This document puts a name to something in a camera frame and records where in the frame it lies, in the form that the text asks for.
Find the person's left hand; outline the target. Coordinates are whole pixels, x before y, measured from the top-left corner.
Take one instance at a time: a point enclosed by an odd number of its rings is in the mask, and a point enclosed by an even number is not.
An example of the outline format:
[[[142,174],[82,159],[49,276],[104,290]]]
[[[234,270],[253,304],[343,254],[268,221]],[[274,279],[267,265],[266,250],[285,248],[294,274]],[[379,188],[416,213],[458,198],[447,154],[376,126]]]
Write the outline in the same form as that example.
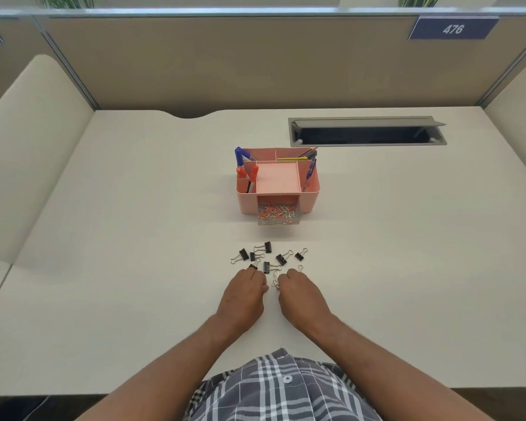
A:
[[[238,338],[262,316],[264,295],[239,295],[235,292],[234,276],[223,293],[215,316],[230,336]]]

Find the person's right hand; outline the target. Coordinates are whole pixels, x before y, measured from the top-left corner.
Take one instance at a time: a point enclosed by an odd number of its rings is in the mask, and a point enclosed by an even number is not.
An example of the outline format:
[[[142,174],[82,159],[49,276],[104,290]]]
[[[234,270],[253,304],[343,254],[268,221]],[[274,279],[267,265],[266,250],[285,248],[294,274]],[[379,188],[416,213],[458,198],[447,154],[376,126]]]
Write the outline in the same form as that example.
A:
[[[283,316],[310,339],[323,332],[334,318],[323,294],[310,279],[304,291],[279,292],[279,304]]]

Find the person's right forearm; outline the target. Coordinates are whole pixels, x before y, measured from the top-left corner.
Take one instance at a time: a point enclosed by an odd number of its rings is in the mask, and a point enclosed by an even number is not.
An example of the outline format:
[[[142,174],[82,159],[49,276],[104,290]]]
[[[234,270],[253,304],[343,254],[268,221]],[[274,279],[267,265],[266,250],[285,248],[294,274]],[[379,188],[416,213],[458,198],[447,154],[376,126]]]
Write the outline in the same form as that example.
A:
[[[344,370],[385,421],[494,421],[332,313],[285,317]]]

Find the person's left forearm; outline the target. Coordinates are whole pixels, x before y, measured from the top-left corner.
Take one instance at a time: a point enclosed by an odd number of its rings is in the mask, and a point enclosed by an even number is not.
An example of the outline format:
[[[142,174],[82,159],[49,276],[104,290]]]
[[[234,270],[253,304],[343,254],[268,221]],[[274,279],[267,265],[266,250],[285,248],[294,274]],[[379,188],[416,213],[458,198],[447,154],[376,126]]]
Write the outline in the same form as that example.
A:
[[[261,314],[218,311],[76,421],[181,421],[205,375]]]

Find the scatter of black binder clips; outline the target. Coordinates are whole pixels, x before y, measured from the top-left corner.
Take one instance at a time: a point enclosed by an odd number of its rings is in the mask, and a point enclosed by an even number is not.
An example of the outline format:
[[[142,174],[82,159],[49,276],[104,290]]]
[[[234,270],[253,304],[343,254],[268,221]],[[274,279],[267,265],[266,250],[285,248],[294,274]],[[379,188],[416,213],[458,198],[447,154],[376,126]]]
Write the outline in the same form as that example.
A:
[[[293,258],[299,262],[297,270],[301,272],[303,269],[302,261],[305,260],[308,252],[309,249],[304,247],[298,252],[288,250],[285,253],[275,254],[272,243],[265,241],[262,245],[254,246],[252,250],[247,250],[245,247],[240,249],[229,262],[231,265],[235,265],[240,261],[246,261],[250,267],[262,271],[264,275],[272,274],[271,286],[278,291],[280,290],[279,273],[285,268],[289,259]]]

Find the pink desk organizer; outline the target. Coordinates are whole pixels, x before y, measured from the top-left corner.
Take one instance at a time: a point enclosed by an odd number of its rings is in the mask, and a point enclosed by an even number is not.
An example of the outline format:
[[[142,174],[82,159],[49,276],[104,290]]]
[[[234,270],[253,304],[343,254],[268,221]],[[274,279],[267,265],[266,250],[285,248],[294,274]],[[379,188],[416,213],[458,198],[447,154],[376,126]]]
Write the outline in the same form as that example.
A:
[[[278,162],[277,158],[298,157],[310,148],[248,148],[254,161],[245,161],[244,169],[251,173],[259,165],[254,193],[246,194],[248,179],[236,178],[236,195],[239,210],[245,215],[256,215],[263,205],[294,205],[302,214],[313,211],[320,195],[321,184],[317,162],[306,192],[302,187],[306,178],[308,161]]]

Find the blue click pen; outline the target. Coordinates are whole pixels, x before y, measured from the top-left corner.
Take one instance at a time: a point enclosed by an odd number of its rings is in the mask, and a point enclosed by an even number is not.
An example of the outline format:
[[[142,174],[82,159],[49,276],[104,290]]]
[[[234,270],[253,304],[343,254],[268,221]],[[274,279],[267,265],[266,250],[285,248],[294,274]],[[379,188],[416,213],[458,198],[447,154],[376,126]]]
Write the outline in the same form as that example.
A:
[[[312,177],[313,172],[315,170],[316,162],[317,162],[316,157],[311,159],[311,163],[309,164],[309,169],[308,169],[307,174],[306,174],[304,185],[302,187],[302,192],[306,192],[306,189],[307,189],[308,184],[309,184],[309,180]]]

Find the grey plaid shirt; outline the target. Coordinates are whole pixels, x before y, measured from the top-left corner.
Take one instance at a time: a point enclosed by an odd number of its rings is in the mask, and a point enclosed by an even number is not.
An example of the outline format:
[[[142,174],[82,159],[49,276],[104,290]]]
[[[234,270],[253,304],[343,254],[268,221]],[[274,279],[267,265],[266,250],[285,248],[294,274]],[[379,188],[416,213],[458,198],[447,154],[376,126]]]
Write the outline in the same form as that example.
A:
[[[280,348],[203,381],[183,421],[383,421],[336,364]]]

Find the beige partition panel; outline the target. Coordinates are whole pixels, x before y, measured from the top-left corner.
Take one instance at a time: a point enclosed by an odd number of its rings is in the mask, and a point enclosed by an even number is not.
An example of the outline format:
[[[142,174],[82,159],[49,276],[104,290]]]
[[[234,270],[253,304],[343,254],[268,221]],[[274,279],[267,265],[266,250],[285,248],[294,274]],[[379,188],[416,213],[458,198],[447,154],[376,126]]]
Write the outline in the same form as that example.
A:
[[[93,110],[99,105],[38,18],[22,11],[0,11],[0,98],[38,55],[55,60]]]
[[[499,16],[408,40],[420,16]],[[526,8],[171,8],[36,14],[102,110],[475,106],[526,53]]]

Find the white curved desk divider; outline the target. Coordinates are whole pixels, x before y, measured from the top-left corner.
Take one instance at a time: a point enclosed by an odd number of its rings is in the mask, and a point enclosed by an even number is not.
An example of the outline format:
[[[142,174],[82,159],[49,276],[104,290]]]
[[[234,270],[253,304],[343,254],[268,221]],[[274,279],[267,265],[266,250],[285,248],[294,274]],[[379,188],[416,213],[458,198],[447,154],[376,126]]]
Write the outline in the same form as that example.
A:
[[[12,264],[94,110],[52,57],[35,56],[0,98],[0,261]]]
[[[487,106],[485,113],[526,167],[526,68]]]

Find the large blue number sign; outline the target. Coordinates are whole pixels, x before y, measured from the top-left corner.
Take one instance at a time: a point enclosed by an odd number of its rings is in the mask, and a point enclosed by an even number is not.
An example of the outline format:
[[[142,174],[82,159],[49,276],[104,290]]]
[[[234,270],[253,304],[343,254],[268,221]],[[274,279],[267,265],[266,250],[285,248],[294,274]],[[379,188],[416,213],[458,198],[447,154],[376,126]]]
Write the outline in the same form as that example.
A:
[[[420,16],[408,40],[484,40],[499,16]]]

